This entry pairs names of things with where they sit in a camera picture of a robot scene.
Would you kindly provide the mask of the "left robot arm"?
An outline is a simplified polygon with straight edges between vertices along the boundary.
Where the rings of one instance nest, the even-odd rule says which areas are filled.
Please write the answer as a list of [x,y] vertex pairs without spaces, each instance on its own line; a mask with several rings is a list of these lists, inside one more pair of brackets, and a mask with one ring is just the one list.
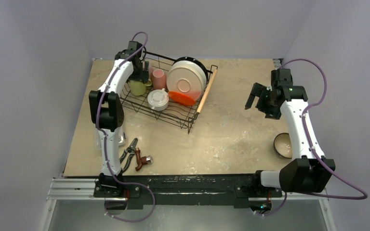
[[129,41],[128,47],[115,55],[114,66],[98,90],[89,92],[91,120],[98,130],[102,170],[95,181],[94,197],[119,197],[124,193],[119,148],[125,144],[124,111],[120,95],[129,81],[145,85],[149,81],[144,45]]

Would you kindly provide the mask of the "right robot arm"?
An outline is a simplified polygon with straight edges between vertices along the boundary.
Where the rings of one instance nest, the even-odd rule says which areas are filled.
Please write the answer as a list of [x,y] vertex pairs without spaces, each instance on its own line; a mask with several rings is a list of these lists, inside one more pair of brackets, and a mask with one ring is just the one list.
[[271,71],[270,86],[254,83],[245,109],[256,108],[266,118],[280,119],[287,123],[291,141],[291,161],[280,170],[258,170],[251,183],[252,192],[262,196],[270,188],[293,193],[320,193],[324,190],[335,169],[333,159],[327,159],[316,143],[309,113],[305,111],[308,97],[303,86],[295,86],[290,69]]

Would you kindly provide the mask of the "green mug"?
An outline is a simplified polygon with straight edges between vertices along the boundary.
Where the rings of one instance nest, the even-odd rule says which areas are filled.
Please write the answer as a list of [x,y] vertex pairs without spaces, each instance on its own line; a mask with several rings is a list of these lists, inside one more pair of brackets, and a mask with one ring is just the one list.
[[146,83],[137,80],[129,80],[128,85],[132,95],[142,96],[146,93],[147,87],[152,85],[152,82],[150,79]]

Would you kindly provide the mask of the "dark ceramic bowl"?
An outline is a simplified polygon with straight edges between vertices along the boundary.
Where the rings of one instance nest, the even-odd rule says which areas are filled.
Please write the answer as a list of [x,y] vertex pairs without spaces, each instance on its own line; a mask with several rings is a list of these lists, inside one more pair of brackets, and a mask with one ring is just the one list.
[[292,146],[289,133],[278,134],[273,141],[273,148],[276,154],[281,157],[291,159],[292,158]]

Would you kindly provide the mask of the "orange plate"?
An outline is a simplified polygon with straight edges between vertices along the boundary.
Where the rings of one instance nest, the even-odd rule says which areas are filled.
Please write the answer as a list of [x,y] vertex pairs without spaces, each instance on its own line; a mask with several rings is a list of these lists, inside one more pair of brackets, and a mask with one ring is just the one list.
[[187,95],[184,95],[182,93],[179,93],[179,92],[169,91],[168,92],[168,96],[173,101],[175,101],[177,103],[180,103],[180,104],[182,104],[184,106],[193,106],[193,105],[196,104],[196,101],[194,99],[190,98]]

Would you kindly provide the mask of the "red rimmed plate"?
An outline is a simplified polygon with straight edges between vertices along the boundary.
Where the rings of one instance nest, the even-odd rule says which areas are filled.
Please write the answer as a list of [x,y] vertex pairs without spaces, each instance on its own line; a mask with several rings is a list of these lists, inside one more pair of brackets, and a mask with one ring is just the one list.
[[188,56],[185,56],[185,57],[180,57],[178,59],[176,59],[173,64],[177,64],[178,62],[180,61],[190,61],[194,64],[196,64],[198,67],[201,68],[201,70],[203,71],[204,75],[205,75],[205,78],[206,78],[206,82],[208,82],[209,80],[209,71],[207,70],[207,68],[205,67],[205,65],[198,59],[196,58],[193,58],[193,57],[188,57]]

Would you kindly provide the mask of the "white enamel mug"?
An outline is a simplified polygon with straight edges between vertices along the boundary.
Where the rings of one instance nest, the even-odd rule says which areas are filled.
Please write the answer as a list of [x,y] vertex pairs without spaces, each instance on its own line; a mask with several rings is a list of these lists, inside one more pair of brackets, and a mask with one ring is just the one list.
[[155,111],[163,111],[169,105],[169,96],[165,89],[153,90],[147,96],[149,107]]

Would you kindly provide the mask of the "pink rimmed large plate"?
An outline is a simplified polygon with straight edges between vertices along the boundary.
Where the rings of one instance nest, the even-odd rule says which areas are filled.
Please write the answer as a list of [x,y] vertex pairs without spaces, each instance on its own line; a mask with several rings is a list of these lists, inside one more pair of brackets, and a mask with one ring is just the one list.
[[207,85],[206,75],[197,64],[190,61],[176,62],[168,72],[168,91],[184,94],[197,101]]

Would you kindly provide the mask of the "light pink mug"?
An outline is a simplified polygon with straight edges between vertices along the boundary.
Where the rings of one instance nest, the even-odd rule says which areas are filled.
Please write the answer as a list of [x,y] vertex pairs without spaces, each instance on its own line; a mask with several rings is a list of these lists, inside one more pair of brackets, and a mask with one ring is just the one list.
[[152,64],[148,64],[148,78],[149,78],[149,80],[152,79],[153,71],[154,71],[154,69],[153,69]]

